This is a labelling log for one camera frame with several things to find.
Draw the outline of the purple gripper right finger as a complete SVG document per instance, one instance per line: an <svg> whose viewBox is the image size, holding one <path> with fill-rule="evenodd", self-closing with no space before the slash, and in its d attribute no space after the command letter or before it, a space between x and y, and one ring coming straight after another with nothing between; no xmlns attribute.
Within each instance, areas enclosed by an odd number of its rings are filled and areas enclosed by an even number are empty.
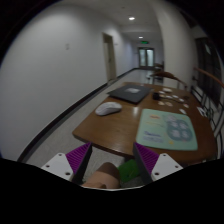
<svg viewBox="0 0 224 224"><path fill-rule="evenodd" d="M157 154L138 143L133 144L133 154L145 185L182 169L167 153Z"/></svg>

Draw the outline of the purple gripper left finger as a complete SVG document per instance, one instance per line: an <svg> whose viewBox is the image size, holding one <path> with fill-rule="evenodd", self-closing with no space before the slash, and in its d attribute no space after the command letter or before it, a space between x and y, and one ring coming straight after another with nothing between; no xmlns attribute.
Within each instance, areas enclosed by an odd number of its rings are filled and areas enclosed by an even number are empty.
<svg viewBox="0 0 224 224"><path fill-rule="evenodd" d="M67 181L81 184L91 154L92 143L88 142L67 154L56 154L42 169Z"/></svg>

